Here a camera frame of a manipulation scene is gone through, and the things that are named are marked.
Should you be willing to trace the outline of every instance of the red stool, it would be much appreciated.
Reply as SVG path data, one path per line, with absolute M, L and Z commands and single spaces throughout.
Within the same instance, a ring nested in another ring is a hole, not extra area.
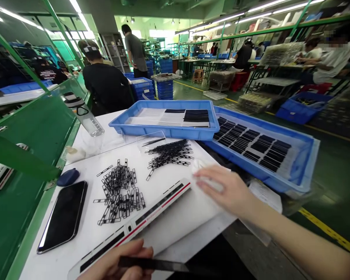
M 234 80 L 231 84 L 230 90 L 238 91 L 246 84 L 249 79 L 250 72 L 239 72 L 234 75 Z
M 332 83 L 323 83 L 323 84 L 310 84 L 310 85 L 304 85 L 299 92 L 302 91 L 310 91 L 311 89 L 317 90 L 318 94 L 326 94 L 327 91 L 329 91 L 329 88 L 332 86 Z

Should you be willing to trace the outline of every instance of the gray shirt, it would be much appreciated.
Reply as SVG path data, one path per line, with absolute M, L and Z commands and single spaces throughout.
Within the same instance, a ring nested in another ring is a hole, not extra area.
M 262 45 L 257 49 L 257 57 L 261 57 L 263 55 L 263 52 L 264 52 L 264 46 Z
M 144 45 L 138 37 L 133 34 L 125 36 L 124 41 L 126 43 L 127 51 L 131 51 L 133 63 L 140 71 L 148 71 L 147 64 L 145 62 Z

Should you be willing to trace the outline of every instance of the black shirt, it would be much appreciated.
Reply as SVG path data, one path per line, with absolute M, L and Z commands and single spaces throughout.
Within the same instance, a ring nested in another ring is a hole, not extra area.
M 216 56 L 216 55 L 217 55 L 217 52 L 218 52 L 218 46 L 216 45 L 216 46 L 214 47 L 213 56 Z
M 129 82 L 116 67 L 95 63 L 83 69 L 86 89 L 108 112 L 129 108 L 133 104 Z
M 242 46 L 237 52 L 237 58 L 233 64 L 233 67 L 236 69 L 247 69 L 249 67 L 248 60 L 252 56 L 252 51 L 253 49 L 250 46 Z
M 39 65 L 35 67 L 35 73 L 40 80 L 51 80 L 53 84 L 60 84 L 67 80 L 67 76 L 61 69 L 50 65 Z

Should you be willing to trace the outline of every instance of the yellow floor line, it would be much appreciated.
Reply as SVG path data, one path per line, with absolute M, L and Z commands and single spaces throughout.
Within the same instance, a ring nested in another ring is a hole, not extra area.
M 342 247 L 344 247 L 346 250 L 350 252 L 350 242 L 344 239 L 341 235 L 339 235 L 337 232 L 335 232 L 333 229 L 331 229 L 329 226 L 327 226 L 325 223 L 320 221 L 317 217 L 312 215 L 309 211 L 307 211 L 304 208 L 301 208 L 299 210 L 299 213 L 304 215 L 308 220 L 310 220 L 313 224 L 315 224 L 318 228 L 320 228 L 323 232 L 325 232 L 327 235 L 335 239 Z
M 184 85 L 184 86 L 187 86 L 189 88 L 193 88 L 193 89 L 196 89 L 196 90 L 199 90 L 199 91 L 202 91 L 201 89 L 198 89 L 198 88 L 195 88 L 195 87 L 191 87 L 189 85 L 186 85 L 186 84 L 182 84 L 180 82 L 177 82 L 178 84 L 181 84 L 181 85 Z M 225 100 L 228 100 L 228 101 L 231 101 L 231 102 L 234 102 L 234 103 L 238 103 L 237 101 L 235 100 L 232 100 L 232 99 L 229 99 L 229 98 L 225 98 Z M 267 114 L 269 115 L 275 115 L 271 112 L 266 112 Z M 334 134 L 334 133 L 331 133 L 331 132 L 328 132 L 328 131 L 325 131 L 325 130 L 322 130 L 322 129 L 319 129 L 319 128 L 316 128 L 316 127 L 313 127 L 313 126 L 309 126 L 309 125 L 304 125 L 306 127 L 309 127 L 309 128 L 312 128 L 314 130 L 318 130 L 318 131 L 321 131 L 321 132 L 324 132 L 326 134 L 330 134 L 332 136 L 335 136 L 335 137 L 338 137 L 338 138 L 341 138 L 341 139 L 344 139 L 344 140 L 347 140 L 347 141 L 350 141 L 349 138 L 346 138 L 346 137 L 343 137 L 343 136 L 340 136 L 340 135 L 337 135 L 337 134 Z M 339 235 L 337 232 L 335 232 L 334 230 L 332 230 L 329 226 L 327 226 L 325 223 L 323 223 L 322 221 L 320 221 L 317 217 L 315 217 L 314 215 L 312 215 L 309 211 L 307 211 L 306 209 L 304 208 L 301 208 L 299 210 L 299 213 L 301 213 L 302 215 L 304 215 L 310 222 L 312 222 L 314 225 L 316 225 L 318 228 L 320 228 L 323 232 L 325 232 L 327 235 L 329 235 L 330 237 L 332 237 L 333 239 L 337 240 L 337 242 L 342 246 L 344 247 L 345 249 L 347 249 L 349 252 L 350 252 L 350 242 L 347 241 L 346 239 L 344 239 L 341 235 Z

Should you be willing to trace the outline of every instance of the stool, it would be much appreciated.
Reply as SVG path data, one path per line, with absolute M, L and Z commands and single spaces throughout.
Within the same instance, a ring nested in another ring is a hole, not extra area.
M 249 79 L 249 72 L 238 72 L 234 75 L 234 80 L 231 84 L 230 90 L 237 91 L 242 89 L 242 87 L 246 84 Z
M 192 82 L 196 81 L 197 83 L 202 82 L 203 80 L 203 69 L 195 69 L 193 72 Z
M 310 91 L 311 89 L 314 89 L 317 91 L 318 94 L 326 94 L 327 91 L 329 91 L 329 88 L 332 86 L 332 83 L 322 83 L 322 84 L 310 84 L 310 85 L 304 85 L 299 92 L 302 91 Z

